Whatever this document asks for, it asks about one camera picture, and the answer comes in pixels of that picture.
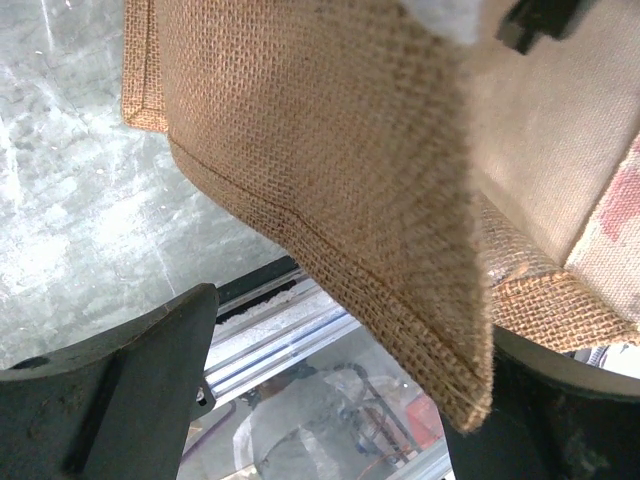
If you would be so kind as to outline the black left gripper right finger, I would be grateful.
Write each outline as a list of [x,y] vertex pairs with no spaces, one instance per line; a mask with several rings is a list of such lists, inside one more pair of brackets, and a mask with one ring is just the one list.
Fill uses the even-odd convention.
[[458,479],[636,479],[638,380],[494,330],[492,407],[471,433],[444,425]]

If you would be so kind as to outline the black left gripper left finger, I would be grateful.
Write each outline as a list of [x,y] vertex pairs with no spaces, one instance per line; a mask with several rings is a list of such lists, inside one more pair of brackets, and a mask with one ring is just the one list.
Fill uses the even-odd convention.
[[210,412],[218,292],[155,310],[1,373],[4,479],[173,479],[190,424]]

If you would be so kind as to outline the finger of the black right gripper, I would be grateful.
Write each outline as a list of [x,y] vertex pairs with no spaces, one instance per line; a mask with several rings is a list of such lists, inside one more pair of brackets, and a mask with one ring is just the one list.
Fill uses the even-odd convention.
[[502,18],[495,38],[527,55],[543,37],[567,39],[590,10],[588,0],[520,0]]

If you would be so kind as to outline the brown canvas tote bag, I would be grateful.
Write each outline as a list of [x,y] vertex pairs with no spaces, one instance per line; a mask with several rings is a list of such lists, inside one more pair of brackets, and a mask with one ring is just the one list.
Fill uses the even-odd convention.
[[129,1],[121,108],[204,194],[283,247],[461,432],[493,330],[564,353],[639,339],[515,240],[471,176],[478,1]]

